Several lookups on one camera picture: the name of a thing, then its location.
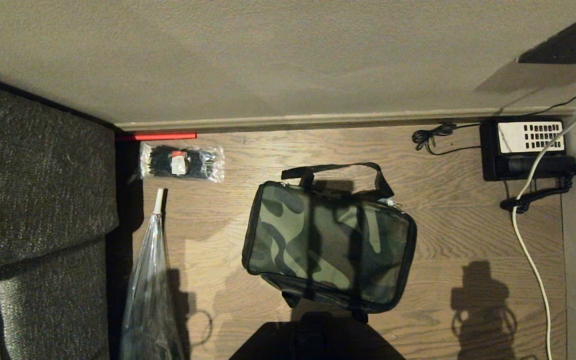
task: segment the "clear plastic bag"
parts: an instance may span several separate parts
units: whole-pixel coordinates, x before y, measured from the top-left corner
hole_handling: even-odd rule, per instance
[[[170,294],[162,231],[163,189],[157,193],[139,258],[128,283],[121,360],[184,360]]]
[[[198,146],[150,146],[141,143],[139,171],[141,178],[167,178],[224,182],[224,149]]]

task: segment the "floor plank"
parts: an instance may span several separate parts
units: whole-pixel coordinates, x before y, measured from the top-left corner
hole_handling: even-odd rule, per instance
[[[410,136],[420,128],[428,126],[202,134],[185,144],[222,145],[226,182],[144,180],[146,218],[156,189],[168,189],[169,266],[179,271],[176,298],[189,303],[192,360],[229,358],[264,323],[291,319],[279,292],[247,274],[241,264],[258,185],[279,180],[281,171],[291,167],[365,161],[382,166],[395,200],[418,225],[406,292],[395,309],[370,315],[369,324],[407,360],[497,359],[505,349],[518,359],[546,357],[546,315],[537,280],[508,213],[499,208],[505,186],[484,182],[478,150],[440,157],[415,151]],[[476,145],[479,137],[476,128],[465,128],[437,142],[441,150],[449,150]],[[356,180],[354,190],[360,191],[373,184],[374,173],[355,166],[317,178]],[[516,194],[521,185],[509,182],[510,193]],[[540,188],[552,185],[538,181]],[[134,256],[146,225],[134,233]],[[531,205],[519,216],[519,228],[551,302],[553,356],[563,359],[566,289],[560,198]],[[466,315],[455,308],[469,310]],[[455,320],[458,313],[462,321]],[[516,326],[504,320],[513,318]],[[508,336],[509,326],[513,337]]]

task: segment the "camouflage bag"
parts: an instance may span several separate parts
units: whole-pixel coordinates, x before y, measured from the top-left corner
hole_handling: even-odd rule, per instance
[[[314,173],[352,165],[377,170],[374,190],[312,188]],[[301,181],[259,186],[242,252],[248,273],[281,290],[290,307],[303,297],[361,313],[394,308],[408,278],[417,227],[410,215],[382,200],[393,191],[381,168],[374,162],[304,166],[283,171],[281,178]]]

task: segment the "bag handle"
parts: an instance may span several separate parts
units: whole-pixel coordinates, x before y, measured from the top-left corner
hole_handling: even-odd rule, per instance
[[[327,164],[327,165],[316,165],[316,166],[300,166],[284,170],[281,172],[281,179],[297,179],[301,178],[299,181],[299,186],[304,188],[310,188],[315,180],[315,173],[321,171],[337,170],[343,169],[345,167],[351,166],[365,166],[377,171],[377,176],[374,179],[374,190],[370,191],[360,191],[355,193],[362,199],[377,201],[379,199],[390,198],[395,195],[391,186],[386,182],[384,174],[382,174],[382,168],[375,164],[375,162],[355,162],[353,164]]]

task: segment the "red rod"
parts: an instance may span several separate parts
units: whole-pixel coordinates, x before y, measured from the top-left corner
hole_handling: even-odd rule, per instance
[[[179,141],[187,139],[197,139],[197,133],[178,132],[170,134],[130,134],[115,137],[115,141]]]

